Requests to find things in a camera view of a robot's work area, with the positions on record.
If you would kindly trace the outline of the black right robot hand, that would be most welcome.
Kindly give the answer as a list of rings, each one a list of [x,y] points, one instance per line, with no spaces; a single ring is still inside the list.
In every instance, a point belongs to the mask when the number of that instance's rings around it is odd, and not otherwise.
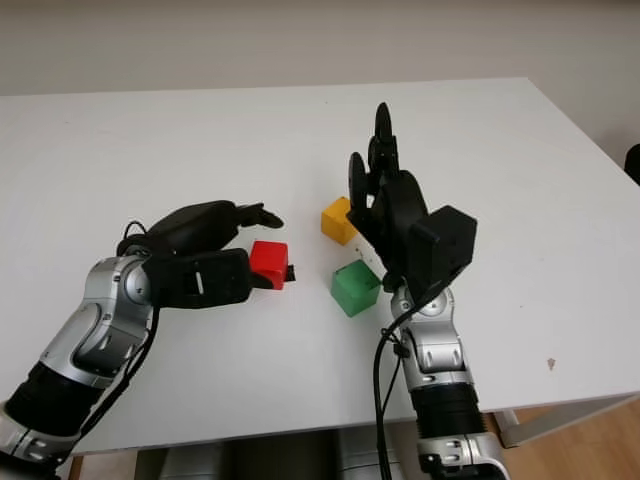
[[[347,219],[374,248],[389,276],[407,277],[409,230],[427,208],[414,176],[399,167],[386,103],[377,107],[367,158],[357,152],[350,156],[348,186]]]

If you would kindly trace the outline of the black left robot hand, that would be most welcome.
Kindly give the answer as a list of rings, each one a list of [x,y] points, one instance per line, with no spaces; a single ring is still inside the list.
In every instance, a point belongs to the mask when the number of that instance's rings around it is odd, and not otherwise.
[[[145,257],[144,269],[155,289],[168,292],[183,281],[184,292],[193,295],[200,274],[204,287],[250,290],[249,255],[228,245],[240,229],[253,226],[279,229],[284,222],[262,203],[193,204],[173,211],[141,234],[125,236],[116,253]]]

